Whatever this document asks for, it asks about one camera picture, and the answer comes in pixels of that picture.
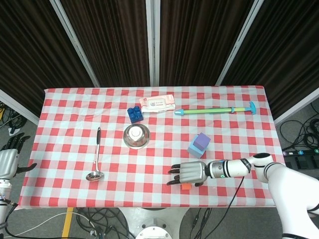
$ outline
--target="stainless steel bowl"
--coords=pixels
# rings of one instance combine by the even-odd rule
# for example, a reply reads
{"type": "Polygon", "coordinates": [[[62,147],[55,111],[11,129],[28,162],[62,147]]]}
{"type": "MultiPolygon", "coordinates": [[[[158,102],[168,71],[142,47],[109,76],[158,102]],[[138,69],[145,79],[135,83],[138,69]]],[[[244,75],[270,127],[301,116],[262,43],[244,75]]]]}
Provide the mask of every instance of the stainless steel bowl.
{"type": "Polygon", "coordinates": [[[150,131],[145,125],[134,123],[125,129],[123,140],[129,148],[143,148],[150,140],[150,131]]]}

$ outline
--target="metal ladle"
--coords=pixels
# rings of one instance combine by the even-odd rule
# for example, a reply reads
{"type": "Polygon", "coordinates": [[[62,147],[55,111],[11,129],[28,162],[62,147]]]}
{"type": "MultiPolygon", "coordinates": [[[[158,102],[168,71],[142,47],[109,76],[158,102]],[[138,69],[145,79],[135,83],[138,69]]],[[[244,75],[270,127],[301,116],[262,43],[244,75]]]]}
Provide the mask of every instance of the metal ladle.
{"type": "Polygon", "coordinates": [[[96,144],[97,144],[97,151],[96,151],[96,168],[94,172],[90,172],[86,175],[86,179],[89,181],[97,181],[104,176],[104,174],[98,169],[99,164],[99,154],[100,154],[100,141],[101,141],[101,128],[98,128],[98,132],[96,135],[96,144]]]}

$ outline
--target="small orange cube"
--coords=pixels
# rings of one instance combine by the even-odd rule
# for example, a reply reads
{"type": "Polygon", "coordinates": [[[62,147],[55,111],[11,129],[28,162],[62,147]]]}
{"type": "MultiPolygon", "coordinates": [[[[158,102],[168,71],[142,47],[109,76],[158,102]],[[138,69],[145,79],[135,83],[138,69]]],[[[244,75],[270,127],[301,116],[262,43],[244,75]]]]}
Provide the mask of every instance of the small orange cube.
{"type": "Polygon", "coordinates": [[[182,183],[181,184],[182,190],[190,190],[191,189],[191,183],[182,183]]]}

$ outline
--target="black curtain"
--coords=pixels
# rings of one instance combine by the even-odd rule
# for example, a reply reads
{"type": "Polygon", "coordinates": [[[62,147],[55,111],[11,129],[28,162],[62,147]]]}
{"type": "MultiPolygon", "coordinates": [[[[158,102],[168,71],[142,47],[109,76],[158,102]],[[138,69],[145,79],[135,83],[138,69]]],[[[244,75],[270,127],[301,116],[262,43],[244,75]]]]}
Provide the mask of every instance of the black curtain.
{"type": "Polygon", "coordinates": [[[149,86],[145,0],[62,0],[101,87],[149,86]]]}
{"type": "Polygon", "coordinates": [[[48,0],[0,1],[0,89],[39,116],[44,89],[93,84],[48,0]]]}
{"type": "Polygon", "coordinates": [[[277,118],[319,87],[319,1],[266,0],[223,85],[262,85],[277,118]]]}
{"type": "Polygon", "coordinates": [[[214,85],[253,0],[162,0],[162,86],[214,85]]]}

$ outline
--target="red and white checkered tablecloth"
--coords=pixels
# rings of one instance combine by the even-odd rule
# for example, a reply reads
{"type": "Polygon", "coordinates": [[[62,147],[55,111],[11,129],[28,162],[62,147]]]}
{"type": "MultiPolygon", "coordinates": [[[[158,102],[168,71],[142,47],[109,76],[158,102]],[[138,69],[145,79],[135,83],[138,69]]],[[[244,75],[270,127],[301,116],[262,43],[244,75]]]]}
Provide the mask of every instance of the red and white checkered tablecloth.
{"type": "MultiPolygon", "coordinates": [[[[145,87],[71,88],[45,90],[45,101],[26,173],[21,206],[32,207],[216,207],[232,199],[240,178],[208,179],[203,186],[182,190],[167,186],[170,166],[197,160],[188,154],[191,140],[200,132],[211,143],[200,159],[239,159],[256,153],[272,154],[284,162],[264,88],[243,87],[145,87]],[[148,145],[130,149],[123,132],[130,125],[127,108],[139,98],[173,94],[176,109],[248,107],[257,113],[194,114],[173,111],[144,113],[151,132],[148,145]],[[89,182],[95,170],[97,128],[102,129],[101,171],[105,176],[89,182]]],[[[234,206],[273,206],[267,184],[255,171],[245,177],[234,206]]]]}

